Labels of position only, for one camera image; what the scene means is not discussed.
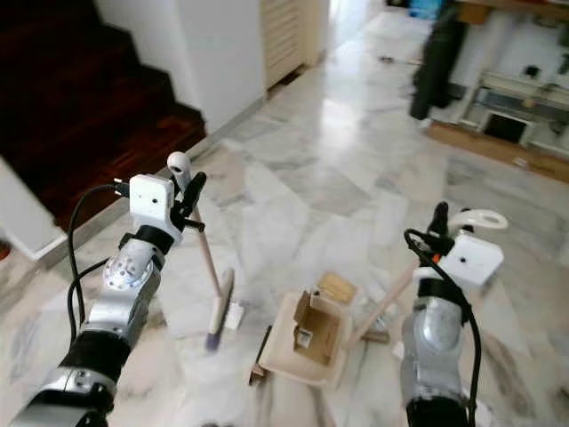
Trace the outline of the blue object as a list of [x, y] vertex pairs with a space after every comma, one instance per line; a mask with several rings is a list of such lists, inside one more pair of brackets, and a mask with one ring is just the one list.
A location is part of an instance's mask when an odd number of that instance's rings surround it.
[[419, 20], [438, 20], [446, 0], [406, 0], [409, 16]]

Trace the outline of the dark wooden staircase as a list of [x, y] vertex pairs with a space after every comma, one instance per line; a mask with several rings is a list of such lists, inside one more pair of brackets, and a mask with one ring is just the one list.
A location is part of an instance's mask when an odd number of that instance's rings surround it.
[[62, 229], [114, 202], [90, 188], [155, 173], [204, 139], [198, 110], [93, 0], [3, 0], [0, 151]]

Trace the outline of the small open cardboard box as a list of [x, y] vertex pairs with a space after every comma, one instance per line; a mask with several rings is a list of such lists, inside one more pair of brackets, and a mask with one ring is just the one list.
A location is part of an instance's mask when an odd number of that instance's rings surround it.
[[298, 298], [293, 313], [293, 350], [318, 365], [328, 366], [336, 350], [341, 316], [333, 310], [325, 298], [308, 290]]

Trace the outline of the beige long-handled dustpan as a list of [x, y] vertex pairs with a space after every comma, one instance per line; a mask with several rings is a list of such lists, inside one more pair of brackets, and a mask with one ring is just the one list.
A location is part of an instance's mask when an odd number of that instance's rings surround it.
[[[493, 210], [463, 210], [451, 213], [448, 220], [450, 236], [454, 239], [461, 231], [476, 234], [478, 229], [505, 230], [509, 220]], [[478, 290], [463, 290], [439, 268], [439, 261], [428, 267], [419, 267], [418, 257], [412, 253], [412, 267], [388, 290], [382, 300], [363, 322], [350, 316], [349, 306], [325, 298], [320, 292], [308, 292], [324, 298], [331, 309], [341, 316], [336, 350], [328, 366], [318, 365], [293, 350], [293, 313], [304, 292], [292, 292], [282, 301], [282, 308], [274, 324], [265, 334], [255, 366], [267, 373], [284, 375], [309, 385], [336, 385], [347, 363], [347, 355], [361, 344], [359, 337], [373, 329], [389, 308], [393, 308], [399, 295], [407, 289], [416, 293], [409, 314], [397, 325], [403, 361], [401, 379], [412, 391], [439, 394], [444, 390], [458, 390], [461, 386], [461, 354], [464, 335], [473, 334], [476, 349], [481, 346], [478, 321], [473, 313], [471, 296]]]

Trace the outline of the small white paper piece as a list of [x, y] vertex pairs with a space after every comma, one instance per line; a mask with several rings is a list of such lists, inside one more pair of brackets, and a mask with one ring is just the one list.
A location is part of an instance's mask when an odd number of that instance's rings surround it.
[[237, 330], [244, 318], [244, 305], [240, 301], [230, 301], [224, 318], [224, 329]]

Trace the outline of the flat brown cardboard piece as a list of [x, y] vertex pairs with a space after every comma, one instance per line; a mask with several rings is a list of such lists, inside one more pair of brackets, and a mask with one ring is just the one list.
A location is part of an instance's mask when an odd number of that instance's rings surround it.
[[326, 272], [317, 281], [317, 289], [325, 298], [345, 306], [352, 304], [357, 296], [357, 286], [334, 271]]

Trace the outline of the beige louvered door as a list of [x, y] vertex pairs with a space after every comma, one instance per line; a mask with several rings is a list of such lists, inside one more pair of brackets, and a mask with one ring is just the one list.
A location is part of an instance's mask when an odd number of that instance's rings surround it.
[[305, 12], [302, 0], [260, 0], [265, 88], [304, 68]]

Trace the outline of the wooden base plank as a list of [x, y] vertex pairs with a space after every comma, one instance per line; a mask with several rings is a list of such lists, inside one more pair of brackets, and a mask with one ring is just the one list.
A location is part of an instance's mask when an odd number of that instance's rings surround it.
[[521, 170], [546, 176], [553, 180], [569, 184], [569, 160], [541, 151], [524, 148], [515, 143], [486, 137], [481, 133], [471, 132], [455, 125], [432, 121], [427, 126], [428, 137], [468, 151], [469, 153], [499, 160]]

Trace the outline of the white low cabinet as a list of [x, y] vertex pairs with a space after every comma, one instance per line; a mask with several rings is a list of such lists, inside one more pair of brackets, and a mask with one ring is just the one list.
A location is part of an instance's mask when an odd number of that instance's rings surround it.
[[569, 160], [569, 81], [544, 83], [481, 70], [451, 122], [484, 133], [493, 122], [509, 119], [523, 126], [509, 141]]

